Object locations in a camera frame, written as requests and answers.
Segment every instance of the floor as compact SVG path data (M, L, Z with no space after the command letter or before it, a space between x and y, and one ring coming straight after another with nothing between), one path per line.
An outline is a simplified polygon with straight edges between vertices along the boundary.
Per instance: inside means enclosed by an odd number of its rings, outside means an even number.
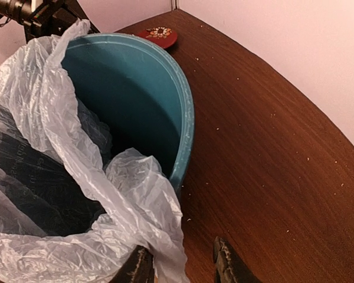
M168 26L196 111L182 189L186 272L213 282L227 238L263 283L354 283L354 147L266 62L173 11L123 32Z

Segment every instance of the brown floor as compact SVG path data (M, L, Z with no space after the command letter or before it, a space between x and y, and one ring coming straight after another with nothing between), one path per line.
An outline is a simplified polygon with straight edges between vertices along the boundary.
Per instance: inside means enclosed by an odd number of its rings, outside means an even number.
M182 190L194 283L213 282L212 242L227 238L264 283L354 283L354 147L267 63L182 12L165 25L196 111Z

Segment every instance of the translucent plastic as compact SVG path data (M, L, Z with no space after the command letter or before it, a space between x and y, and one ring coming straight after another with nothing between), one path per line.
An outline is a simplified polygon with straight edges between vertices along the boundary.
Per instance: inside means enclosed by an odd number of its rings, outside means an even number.
M88 30L89 22L79 21L61 38L32 40L0 66L0 131L61 162L85 196L98 200L106 213L86 233L43 237L0 195L0 215L8 214L0 224L0 280L109 282L141 245L155 256L159 282L189 282L181 209L159 163L129 149L104 172L101 148L81 127L73 83L61 62L68 42Z

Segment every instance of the pink wall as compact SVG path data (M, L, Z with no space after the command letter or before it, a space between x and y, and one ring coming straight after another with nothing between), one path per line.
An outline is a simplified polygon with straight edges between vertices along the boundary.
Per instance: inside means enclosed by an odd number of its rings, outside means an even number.
M267 61L354 144L354 0L179 0Z
M79 0L79 3L102 32L117 31L171 10L171 0ZM0 64L23 44L24 32L16 22L0 28Z

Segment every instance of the dark metal object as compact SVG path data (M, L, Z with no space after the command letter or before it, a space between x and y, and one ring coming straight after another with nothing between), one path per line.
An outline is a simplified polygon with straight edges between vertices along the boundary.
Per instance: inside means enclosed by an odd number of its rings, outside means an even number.
M217 237L214 242L215 283L261 283L231 244Z
M153 283L154 280L153 256L146 248L138 246L111 283Z
M24 26L26 41L62 35L78 19L88 19L77 0L47 0L31 12L31 0L0 0L0 19L7 17ZM98 33L91 23L90 33Z

